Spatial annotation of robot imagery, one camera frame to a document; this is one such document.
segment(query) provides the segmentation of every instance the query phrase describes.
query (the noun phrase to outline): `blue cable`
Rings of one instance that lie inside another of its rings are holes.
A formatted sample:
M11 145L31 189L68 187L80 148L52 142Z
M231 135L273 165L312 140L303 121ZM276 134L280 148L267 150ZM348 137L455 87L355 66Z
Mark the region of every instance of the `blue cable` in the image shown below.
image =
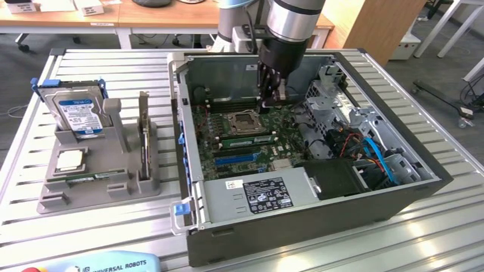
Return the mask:
M375 141L371 139L371 138L368 138L368 137L365 137L365 138L363 138L368 143L369 143L369 145L371 145L371 147L372 147L372 149L373 149L373 151L375 151L375 153L376 153L376 156L379 157L379 160L380 160L380 163L381 163L381 166L384 167L384 170L385 170L385 172L387 172L387 175L388 175L388 179L396 184L396 185L399 185L400 183L396 181L396 179L393 178L393 174L392 174L392 171L391 171L391 169L389 169L389 167L388 167L388 165L387 165L387 163L385 163L385 160L384 160L384 156L381 155L381 152L380 152L380 150L379 150L379 147L377 147L377 145L376 145L376 143L375 143Z

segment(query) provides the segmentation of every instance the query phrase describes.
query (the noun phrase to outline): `gray floor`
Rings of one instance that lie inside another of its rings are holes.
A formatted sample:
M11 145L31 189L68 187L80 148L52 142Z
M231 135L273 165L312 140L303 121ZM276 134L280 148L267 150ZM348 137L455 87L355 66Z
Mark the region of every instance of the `gray floor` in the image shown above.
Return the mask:
M413 28L413 33L424 38L439 19L440 17L436 15L432 21L419 22ZM445 58L439 59L436 57L439 49L444 46L456 30L457 27L448 23L443 34L437 36L420 59L412 57L407 61L388 63L387 70L405 89L409 90L412 81L420 79L451 97L459 99L459 91L465 86L460 79L484 57L484 41L467 34L459 40ZM17 50L13 43L16 35L0 35L0 63L3 63L0 69L0 82L3 83L0 113L4 113L11 107L28 103L32 95L29 80L40 75L51 48L119 48L115 35L81 35L80 37L83 43L75 44L69 35L31 35L24 43L29 44L35 53L25 54ZM153 48L155 45L163 43L165 37L165 35L157 35L153 39L147 39L152 44L145 45L139 45L139 40L132 37L133 48ZM172 36L160 48L173 47L171 40ZM180 37L180 41L187 46L191 43L187 35ZM204 45L211 43L208 36L201 39L201 43ZM483 86L483 83L477 86L480 91L483 91ZM416 98L477 160L484 163L484 147L480 145L480 136L484 134L484 114L476 116L476 126L463 130L457 127L457 114L448 106L425 93L417 94ZM0 115L0 123L3 127L0 130L1 165L20 125L20 119Z

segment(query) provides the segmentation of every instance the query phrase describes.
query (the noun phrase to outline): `aluminum workbench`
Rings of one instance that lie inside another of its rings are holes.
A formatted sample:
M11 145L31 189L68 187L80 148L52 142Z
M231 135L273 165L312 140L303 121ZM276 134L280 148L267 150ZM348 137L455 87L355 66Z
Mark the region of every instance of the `aluminum workbench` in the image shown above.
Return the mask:
M0 270L19 271L104 250L160 257L163 271L429 271L484 269L484 167L444 131L375 60L343 55L380 94L455 180L391 220L217 264L188 266L184 236L169 229L168 205L180 198L165 50L67 50L49 56L44 79L107 81L121 98L124 123L137 117L137 95L149 93L157 124L161 194L97 209L40 215L41 180L55 122L33 95L0 171ZM365 98L349 82L360 104Z

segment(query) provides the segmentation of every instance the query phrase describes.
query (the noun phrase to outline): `motherboard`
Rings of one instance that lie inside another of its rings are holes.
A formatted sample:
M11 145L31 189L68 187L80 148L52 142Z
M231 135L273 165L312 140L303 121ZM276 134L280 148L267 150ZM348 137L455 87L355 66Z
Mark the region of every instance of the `motherboard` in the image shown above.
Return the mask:
M295 122L295 105L219 112L193 107L193 123L205 180L276 171L311 160Z

